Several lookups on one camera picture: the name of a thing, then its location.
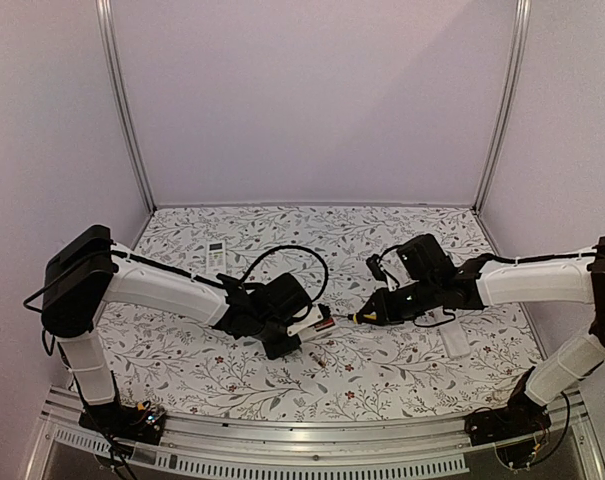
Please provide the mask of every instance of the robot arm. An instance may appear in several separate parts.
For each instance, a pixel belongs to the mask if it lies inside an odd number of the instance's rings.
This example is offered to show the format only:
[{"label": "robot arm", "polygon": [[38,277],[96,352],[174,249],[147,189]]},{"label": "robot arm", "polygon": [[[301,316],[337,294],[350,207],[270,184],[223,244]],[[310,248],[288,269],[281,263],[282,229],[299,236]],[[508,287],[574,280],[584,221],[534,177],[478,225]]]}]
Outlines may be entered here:
[{"label": "robot arm", "polygon": [[109,229],[99,225],[51,259],[45,287],[25,306],[33,310],[28,304],[39,295],[43,327],[57,338],[84,403],[80,424],[145,443],[159,441],[162,415],[155,412],[140,421],[139,411],[121,405],[95,330],[101,305],[142,305],[197,320],[235,338],[253,337],[262,342],[269,359],[335,327],[328,308],[313,305],[289,273],[266,285],[226,275],[211,280],[135,255],[114,243]]},{"label": "robot arm", "polygon": [[[416,281],[395,291],[378,289],[355,316],[357,322],[402,323],[437,307],[477,310],[535,301],[595,304],[595,321],[526,372],[506,407],[467,417],[466,430],[474,443],[503,440],[550,426],[546,405],[605,360],[605,237],[595,247],[574,253],[514,260],[484,254],[459,267],[432,235],[416,237],[396,251]],[[367,264],[382,280],[376,269],[379,259],[374,256]]]}]

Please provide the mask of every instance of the perforated metal strip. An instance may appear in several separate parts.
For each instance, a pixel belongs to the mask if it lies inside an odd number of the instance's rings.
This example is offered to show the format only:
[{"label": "perforated metal strip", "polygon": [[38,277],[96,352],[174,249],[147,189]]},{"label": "perforated metal strip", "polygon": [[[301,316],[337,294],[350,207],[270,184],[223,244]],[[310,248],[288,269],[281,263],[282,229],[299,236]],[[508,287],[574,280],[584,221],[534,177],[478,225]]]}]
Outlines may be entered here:
[{"label": "perforated metal strip", "polygon": [[[109,456],[109,444],[98,434],[58,426],[55,440],[85,452]],[[183,454],[158,451],[144,459],[130,460],[132,465],[179,473],[190,477],[233,480],[395,480],[428,479],[466,473],[464,455],[448,455],[385,466],[294,467],[229,464]]]}]

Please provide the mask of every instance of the white wall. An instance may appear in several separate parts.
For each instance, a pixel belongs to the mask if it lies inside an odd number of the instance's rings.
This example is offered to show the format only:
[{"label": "white wall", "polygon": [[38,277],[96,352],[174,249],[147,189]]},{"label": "white wall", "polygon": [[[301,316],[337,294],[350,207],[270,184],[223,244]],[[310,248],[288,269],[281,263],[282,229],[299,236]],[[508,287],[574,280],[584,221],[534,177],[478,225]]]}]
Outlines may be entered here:
[{"label": "white wall", "polygon": [[[486,220],[509,255],[571,250],[605,234],[605,0],[533,2]],[[532,312],[550,351],[593,319],[579,305]],[[582,393],[605,455],[605,368]]]},{"label": "white wall", "polygon": [[142,227],[120,132],[94,2],[0,0],[0,480],[60,378],[22,300],[88,225],[124,242]]},{"label": "white wall", "polygon": [[114,2],[160,205],[470,205],[515,2]]}]

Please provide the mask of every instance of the floral tablecloth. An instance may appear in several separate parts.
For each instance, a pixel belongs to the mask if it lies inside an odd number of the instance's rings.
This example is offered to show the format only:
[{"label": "floral tablecloth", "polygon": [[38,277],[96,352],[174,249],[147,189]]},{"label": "floral tablecloth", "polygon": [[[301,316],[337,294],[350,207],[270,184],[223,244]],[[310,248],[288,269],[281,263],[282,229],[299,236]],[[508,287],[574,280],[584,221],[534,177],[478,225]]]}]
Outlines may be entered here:
[{"label": "floral tablecloth", "polygon": [[[430,232],[455,263],[490,248],[467,209],[408,207],[215,207],[156,212],[136,251],[204,272],[207,241],[224,240],[239,276],[265,250],[313,248],[331,277],[321,299],[357,311],[376,288],[364,263],[386,246]],[[399,266],[395,269],[403,272]],[[322,267],[299,251],[268,257],[254,281],[290,271],[311,296]],[[124,399],[151,398],[172,411],[262,420],[379,420],[439,415],[502,403],[517,376],[540,360],[517,305],[458,312],[472,353],[452,360],[437,329],[339,320],[330,338],[269,361],[252,339],[164,312],[111,304],[99,325]]]}]

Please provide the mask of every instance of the floral pattern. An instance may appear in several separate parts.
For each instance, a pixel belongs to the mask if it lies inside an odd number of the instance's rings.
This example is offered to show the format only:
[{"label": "floral pattern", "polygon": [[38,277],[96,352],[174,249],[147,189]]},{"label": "floral pattern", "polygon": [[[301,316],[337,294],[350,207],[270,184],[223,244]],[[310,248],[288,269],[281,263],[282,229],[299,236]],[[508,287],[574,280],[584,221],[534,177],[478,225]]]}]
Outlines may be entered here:
[{"label": "floral pattern", "polygon": [[[207,241],[224,240],[227,273],[240,276],[265,250],[299,244],[320,253],[331,276],[321,303],[357,311],[377,287],[365,259],[433,233],[456,263],[490,251],[467,209],[408,207],[215,207],[163,209],[136,251],[203,272]],[[399,261],[394,272],[408,282]],[[299,251],[267,257],[252,281],[292,272],[313,296],[322,267]],[[130,401],[150,398],[177,412],[282,421],[381,420],[440,415],[503,403],[517,377],[540,360],[517,305],[458,312],[471,355],[450,359],[437,329],[376,328],[339,318],[330,337],[269,361],[250,338],[234,340],[177,315],[111,304],[99,333]]]}]

